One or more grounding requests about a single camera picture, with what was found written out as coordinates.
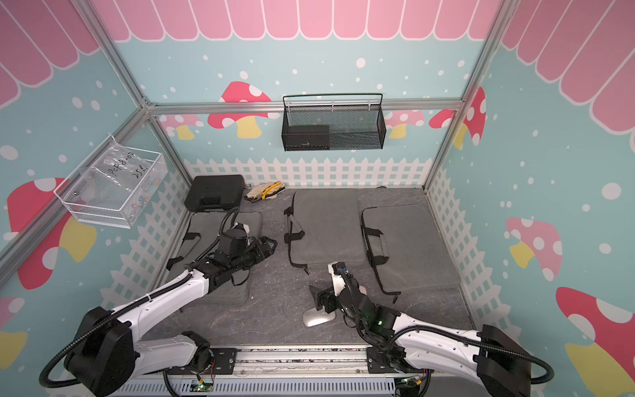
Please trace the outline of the grey laptop bag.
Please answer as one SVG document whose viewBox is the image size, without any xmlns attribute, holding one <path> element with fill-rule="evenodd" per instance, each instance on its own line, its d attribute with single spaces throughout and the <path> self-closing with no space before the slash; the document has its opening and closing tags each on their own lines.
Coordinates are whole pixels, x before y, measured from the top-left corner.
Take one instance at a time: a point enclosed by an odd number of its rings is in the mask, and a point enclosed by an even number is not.
<svg viewBox="0 0 635 397">
<path fill-rule="evenodd" d="M 225 217 L 224 212 L 195 213 L 190 219 L 188 231 L 181 241 L 176 256 L 169 260 L 172 264 L 167 281 L 172 281 L 184 271 L 184 266 L 207 250 L 218 236 L 218 229 Z M 248 271 L 238 271 L 233 275 L 236 284 L 231 281 L 215 289 L 200 299 L 184 307 L 190 309 L 204 305 L 239 306 L 245 304 L 250 297 L 251 278 Z"/>
<path fill-rule="evenodd" d="M 309 272 L 343 261 L 365 263 L 358 195 L 355 190 L 298 190 L 284 210 L 289 263 Z"/>
<path fill-rule="evenodd" d="M 460 277 L 423 204 L 365 208 L 361 231 L 367 259 L 383 294 L 459 286 Z"/>
</svg>

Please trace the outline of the silver computer mouse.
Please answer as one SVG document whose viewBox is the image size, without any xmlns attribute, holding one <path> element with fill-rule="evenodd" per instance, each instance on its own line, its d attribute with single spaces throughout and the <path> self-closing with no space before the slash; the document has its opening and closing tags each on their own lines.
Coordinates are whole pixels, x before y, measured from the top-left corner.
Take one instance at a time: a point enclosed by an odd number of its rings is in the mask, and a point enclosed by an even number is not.
<svg viewBox="0 0 635 397">
<path fill-rule="evenodd" d="M 307 328 L 316 327 L 331 322 L 337 318 L 335 312 L 328 313 L 325 309 L 308 309 L 303 313 L 303 324 Z"/>
</svg>

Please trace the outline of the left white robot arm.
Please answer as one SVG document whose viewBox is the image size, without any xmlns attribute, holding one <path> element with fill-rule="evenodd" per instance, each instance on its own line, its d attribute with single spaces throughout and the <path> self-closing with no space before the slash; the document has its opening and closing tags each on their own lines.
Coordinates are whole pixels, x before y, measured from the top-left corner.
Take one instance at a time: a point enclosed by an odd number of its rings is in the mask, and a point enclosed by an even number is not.
<svg viewBox="0 0 635 397">
<path fill-rule="evenodd" d="M 231 208 L 217 224 L 212 241 L 209 229 L 191 222 L 178 255 L 168 262 L 183 271 L 158 289 L 113 309 L 96 307 L 83 317 L 72 342 L 44 366 L 39 375 L 46 389 L 85 386 L 93 395 L 108 396 L 129 379 L 160 372 L 169 377 L 171 368 L 195 375 L 213 371 L 218 359 L 210 342 L 193 331 L 164 339 L 144 341 L 153 327 L 186 305 L 225 285 L 237 287 L 236 273 L 268 259 L 276 240 L 256 237 L 238 220 L 240 210 Z"/>
</svg>

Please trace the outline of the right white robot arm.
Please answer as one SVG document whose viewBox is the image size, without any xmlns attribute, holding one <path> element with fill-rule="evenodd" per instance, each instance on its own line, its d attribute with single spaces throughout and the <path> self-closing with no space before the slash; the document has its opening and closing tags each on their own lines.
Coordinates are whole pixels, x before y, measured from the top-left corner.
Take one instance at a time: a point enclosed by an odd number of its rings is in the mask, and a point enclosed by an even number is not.
<svg viewBox="0 0 635 397">
<path fill-rule="evenodd" d="M 369 360 L 382 372 L 403 374 L 400 387 L 425 395 L 436 372 L 458 376 L 491 396 L 529 396 L 534 385 L 551 381 L 555 371 L 494 326 L 450 329 L 373 303 L 344 262 L 327 267 L 332 284 L 310 286 L 318 319 L 311 327 L 341 313 L 370 348 Z"/>
</svg>

